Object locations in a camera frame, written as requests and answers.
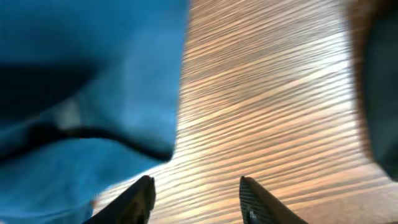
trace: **brown wooden table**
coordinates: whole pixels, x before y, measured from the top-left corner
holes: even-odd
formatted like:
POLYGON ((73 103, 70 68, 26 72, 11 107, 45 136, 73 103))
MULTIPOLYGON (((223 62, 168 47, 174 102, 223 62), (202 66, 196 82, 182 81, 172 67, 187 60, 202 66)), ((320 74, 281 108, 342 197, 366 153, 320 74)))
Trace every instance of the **brown wooden table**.
POLYGON ((309 223, 398 221, 398 185, 371 159, 357 100, 372 9, 348 0, 193 0, 177 149, 148 172, 157 185, 149 223, 242 223, 242 175, 309 223))

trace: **blue towel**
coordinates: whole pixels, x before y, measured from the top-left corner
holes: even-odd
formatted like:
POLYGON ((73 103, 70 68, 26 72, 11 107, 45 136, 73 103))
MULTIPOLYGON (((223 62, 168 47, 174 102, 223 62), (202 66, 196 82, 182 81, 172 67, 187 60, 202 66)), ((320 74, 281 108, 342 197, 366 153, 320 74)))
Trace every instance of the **blue towel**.
POLYGON ((0 2, 0 220, 81 223, 172 157, 187 0, 0 2))

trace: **wooden surface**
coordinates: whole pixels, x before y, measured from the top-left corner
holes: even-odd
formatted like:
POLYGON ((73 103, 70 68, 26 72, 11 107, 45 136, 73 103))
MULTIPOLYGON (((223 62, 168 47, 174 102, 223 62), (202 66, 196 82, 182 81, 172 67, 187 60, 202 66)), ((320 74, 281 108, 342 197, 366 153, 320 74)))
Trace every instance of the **wooden surface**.
MULTIPOLYGON (((239 177, 309 223, 398 221, 356 91, 371 4, 193 0, 172 162, 149 223, 242 223, 239 177)), ((106 192, 101 208, 130 182, 106 192)))

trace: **black object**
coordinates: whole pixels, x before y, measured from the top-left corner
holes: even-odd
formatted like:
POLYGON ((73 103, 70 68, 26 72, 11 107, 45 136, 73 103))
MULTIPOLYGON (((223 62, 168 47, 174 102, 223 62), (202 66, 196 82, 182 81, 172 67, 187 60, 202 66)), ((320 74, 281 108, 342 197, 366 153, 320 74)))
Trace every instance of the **black object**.
POLYGON ((375 17, 364 50, 364 109, 375 160, 398 180, 398 3, 375 17))
POLYGON ((145 175, 84 224, 146 224, 155 198, 155 181, 145 175))
POLYGON ((244 224, 305 224, 253 178, 241 177, 239 199, 244 224))

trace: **folded cloth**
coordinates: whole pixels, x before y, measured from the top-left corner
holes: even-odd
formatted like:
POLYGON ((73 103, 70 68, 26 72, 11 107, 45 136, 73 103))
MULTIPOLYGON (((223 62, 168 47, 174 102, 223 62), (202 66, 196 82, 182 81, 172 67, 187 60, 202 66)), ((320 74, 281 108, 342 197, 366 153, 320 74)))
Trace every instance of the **folded cloth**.
POLYGON ((398 180, 398 3, 392 1, 371 29, 364 55, 363 91, 375 160, 398 180))
POLYGON ((0 220, 81 223, 171 159, 187 0, 0 3, 0 220))

